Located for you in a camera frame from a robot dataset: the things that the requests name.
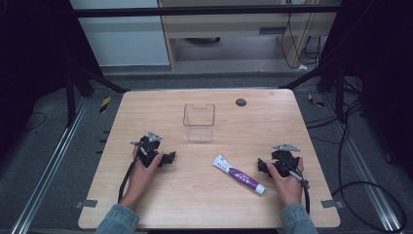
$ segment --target gray floor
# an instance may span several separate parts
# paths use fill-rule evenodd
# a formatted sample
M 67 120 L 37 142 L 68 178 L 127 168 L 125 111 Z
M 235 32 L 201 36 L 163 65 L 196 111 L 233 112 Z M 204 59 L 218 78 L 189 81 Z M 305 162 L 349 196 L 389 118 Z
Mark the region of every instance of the gray floor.
M 206 44 L 181 40 L 174 71 L 142 71 L 138 75 L 108 75 L 118 85 L 133 90 L 143 89 L 199 89 L 199 88 L 275 88 L 305 73 L 290 68 L 283 60 L 280 45 L 273 37 L 222 38 L 219 43 Z M 332 116 L 330 109 L 318 107 L 308 101 L 308 93 L 317 95 L 313 79 L 297 88 L 294 94 L 306 122 Z M 94 96 L 87 98 L 85 114 L 71 139 L 54 179 L 30 225 L 35 233 L 86 232 L 77 225 L 81 210 L 77 201 L 86 199 L 94 172 L 99 162 L 104 140 L 108 138 L 120 104 L 122 94 L 93 82 Z M 105 113 L 98 113 L 103 99 L 111 96 Z M 334 92 L 322 94 L 321 100 L 329 102 Z M 357 99 L 346 96 L 346 102 Z M 77 95 L 77 103 L 83 101 Z M 14 145 L 11 160 L 1 166 L 0 172 L 0 233 L 8 233 L 29 200 L 37 182 L 47 167 L 55 148 L 63 135 L 66 123 L 65 90 L 58 90 L 40 98 L 35 113 Z M 399 165 L 388 164 L 380 141 L 373 134 L 368 120 L 358 111 L 349 118 L 351 138 L 357 146 L 365 167 L 374 181 L 390 190 L 408 217 L 413 215 L 410 198 L 413 182 Z M 338 188 L 338 142 L 340 125 L 332 123 L 322 128 L 310 129 L 313 145 L 318 153 L 330 191 Z M 350 147 L 342 156 L 343 182 L 363 179 L 355 166 Z M 383 228 L 383 218 L 371 203 L 372 196 L 364 186 L 346 189 L 346 197 L 356 213 L 374 225 Z M 400 218 L 397 208 L 390 202 L 392 211 Z M 342 223 L 339 227 L 320 230 L 320 233 L 377 233 L 362 224 L 347 208 L 339 209 Z M 409 222 L 405 233 L 413 233 Z

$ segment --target black metal pole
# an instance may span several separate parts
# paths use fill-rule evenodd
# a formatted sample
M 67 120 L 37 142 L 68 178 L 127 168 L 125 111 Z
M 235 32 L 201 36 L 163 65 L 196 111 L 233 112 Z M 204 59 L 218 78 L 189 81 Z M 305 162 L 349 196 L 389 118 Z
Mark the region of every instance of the black metal pole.
M 280 14 L 280 13 L 336 13 L 352 9 L 356 5 L 260 5 L 260 6 L 208 6 L 168 8 L 88 9 L 73 11 L 51 11 L 49 14 L 77 18 L 191 16 L 191 15 L 235 15 L 235 14 Z

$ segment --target person's right hand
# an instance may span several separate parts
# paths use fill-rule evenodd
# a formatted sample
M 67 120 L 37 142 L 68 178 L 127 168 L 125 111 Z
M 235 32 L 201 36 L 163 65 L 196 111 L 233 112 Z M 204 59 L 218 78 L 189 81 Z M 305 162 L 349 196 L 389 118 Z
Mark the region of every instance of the person's right hand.
M 277 168 L 271 163 L 267 162 L 267 168 L 271 176 L 273 176 L 274 184 L 279 193 L 282 204 L 286 207 L 292 203 L 301 203 L 301 196 L 303 194 L 303 187 L 300 181 L 293 176 L 282 177 L 277 171 Z M 303 159 L 300 158 L 298 161 L 298 170 L 301 173 L 304 172 Z

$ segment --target person's left hand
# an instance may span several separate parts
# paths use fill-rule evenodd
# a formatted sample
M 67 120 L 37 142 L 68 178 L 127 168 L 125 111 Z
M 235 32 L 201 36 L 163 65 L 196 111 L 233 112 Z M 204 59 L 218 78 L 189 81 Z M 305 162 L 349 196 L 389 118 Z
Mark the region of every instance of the person's left hand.
M 137 203 L 151 183 L 155 170 L 161 160 L 162 154 L 158 154 L 148 168 L 145 168 L 142 162 L 136 162 L 129 178 L 128 191 L 119 204 L 124 205 L 133 211 L 136 210 Z

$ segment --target wooden table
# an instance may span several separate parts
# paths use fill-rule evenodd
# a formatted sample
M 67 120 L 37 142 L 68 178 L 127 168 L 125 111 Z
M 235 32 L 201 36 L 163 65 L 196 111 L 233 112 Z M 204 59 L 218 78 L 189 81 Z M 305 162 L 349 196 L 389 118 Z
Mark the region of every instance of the wooden table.
M 244 98 L 246 106 L 237 106 L 238 98 Z M 182 120 L 188 103 L 215 105 L 212 142 L 187 140 Z M 325 209 L 320 203 L 331 195 L 293 92 L 246 89 L 126 93 L 88 195 L 97 205 L 83 208 L 80 227 L 97 228 L 116 204 L 132 159 L 131 141 L 139 141 L 148 131 L 164 138 L 160 151 L 176 151 L 176 157 L 172 164 L 158 169 L 142 198 L 138 228 L 282 227 L 282 204 L 272 179 L 257 171 L 257 159 L 270 160 L 273 145 L 286 142 L 301 148 L 293 155 L 304 160 L 313 222 L 317 227 L 340 224 L 336 209 Z M 218 154 L 262 183 L 264 194 L 212 166 Z

